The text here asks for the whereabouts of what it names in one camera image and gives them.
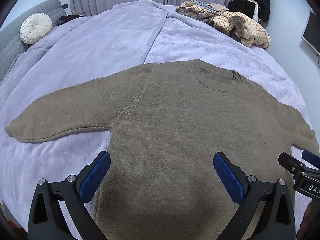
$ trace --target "blue textured pad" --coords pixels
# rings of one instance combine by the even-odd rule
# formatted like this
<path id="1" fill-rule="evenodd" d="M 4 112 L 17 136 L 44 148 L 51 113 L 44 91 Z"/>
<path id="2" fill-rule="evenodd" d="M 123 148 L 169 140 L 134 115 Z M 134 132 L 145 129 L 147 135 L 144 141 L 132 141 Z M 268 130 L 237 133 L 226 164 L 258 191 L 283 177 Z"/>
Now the blue textured pad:
<path id="1" fill-rule="evenodd" d="M 317 155 L 314 155 L 313 153 L 308 151 L 303 151 L 302 159 L 320 170 L 320 157 L 318 157 Z"/>
<path id="2" fill-rule="evenodd" d="M 111 158 L 106 152 L 80 186 L 79 200 L 82 204 L 90 202 L 102 179 L 110 168 Z"/>
<path id="3" fill-rule="evenodd" d="M 242 205 L 244 201 L 243 187 L 218 153 L 216 153 L 213 157 L 213 167 L 220 177 L 232 201 Z"/>

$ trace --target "silver bolt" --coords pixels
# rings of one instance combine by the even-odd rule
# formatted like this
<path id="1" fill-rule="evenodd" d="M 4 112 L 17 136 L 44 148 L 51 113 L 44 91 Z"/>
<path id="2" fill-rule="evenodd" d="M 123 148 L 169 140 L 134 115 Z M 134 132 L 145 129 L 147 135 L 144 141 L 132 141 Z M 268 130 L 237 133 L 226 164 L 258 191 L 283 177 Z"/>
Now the silver bolt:
<path id="1" fill-rule="evenodd" d="M 70 176 L 67 178 L 67 180 L 68 180 L 69 182 L 73 182 L 75 179 L 76 179 L 76 176 L 75 176 L 75 175 L 70 175 Z"/>
<path id="2" fill-rule="evenodd" d="M 39 179 L 38 184 L 43 185 L 45 183 L 45 179 Z"/>
<path id="3" fill-rule="evenodd" d="M 285 180 L 284 179 L 279 179 L 279 184 L 284 186 L 285 185 Z"/>
<path id="4" fill-rule="evenodd" d="M 255 176 L 249 176 L 249 177 L 248 177 L 248 180 L 249 180 L 250 182 L 256 182 L 256 181 L 257 181 L 257 178 L 256 178 Z"/>

